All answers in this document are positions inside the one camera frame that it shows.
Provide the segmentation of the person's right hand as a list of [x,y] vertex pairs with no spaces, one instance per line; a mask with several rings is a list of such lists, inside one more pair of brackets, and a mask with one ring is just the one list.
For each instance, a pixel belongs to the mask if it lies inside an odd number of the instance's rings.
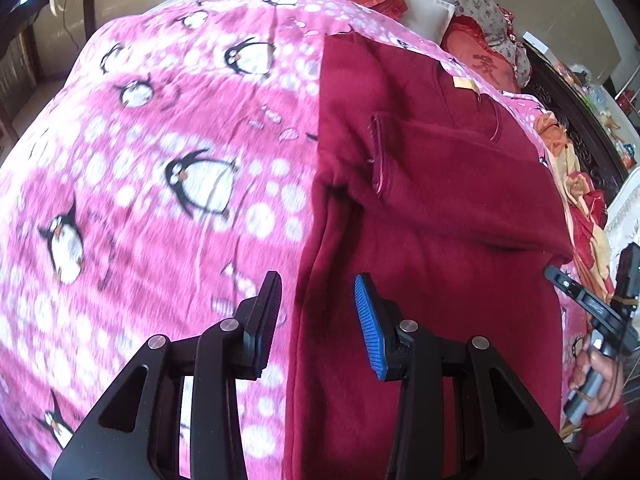
[[606,356],[587,337],[577,353],[568,386],[572,395],[567,402],[567,417],[578,422],[620,402],[624,384],[622,364]]

